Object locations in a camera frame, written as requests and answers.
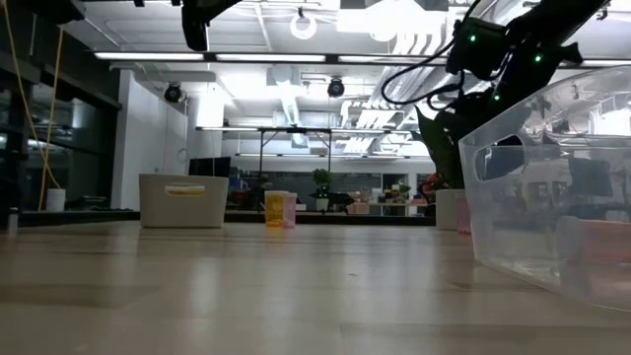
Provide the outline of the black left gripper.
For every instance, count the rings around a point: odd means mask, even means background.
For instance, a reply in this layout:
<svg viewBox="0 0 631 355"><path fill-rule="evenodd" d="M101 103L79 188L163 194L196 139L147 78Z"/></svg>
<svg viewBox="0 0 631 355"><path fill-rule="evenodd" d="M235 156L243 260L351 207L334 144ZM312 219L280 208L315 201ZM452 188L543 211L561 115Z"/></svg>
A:
<svg viewBox="0 0 631 355"><path fill-rule="evenodd" d="M207 51L206 28L224 11L240 0L182 0L181 26L187 46L194 51Z"/></svg>

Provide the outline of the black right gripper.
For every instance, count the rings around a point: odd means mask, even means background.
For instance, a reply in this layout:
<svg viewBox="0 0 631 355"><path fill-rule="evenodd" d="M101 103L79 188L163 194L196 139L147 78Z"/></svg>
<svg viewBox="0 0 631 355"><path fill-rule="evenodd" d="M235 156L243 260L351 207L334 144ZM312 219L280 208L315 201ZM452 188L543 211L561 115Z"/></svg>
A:
<svg viewBox="0 0 631 355"><path fill-rule="evenodd" d="M447 106L446 132L453 141L459 141L522 99L522 93L496 87L460 96ZM521 167L525 159L522 146L518 136L509 136L493 145L486 176L500 178Z"/></svg>

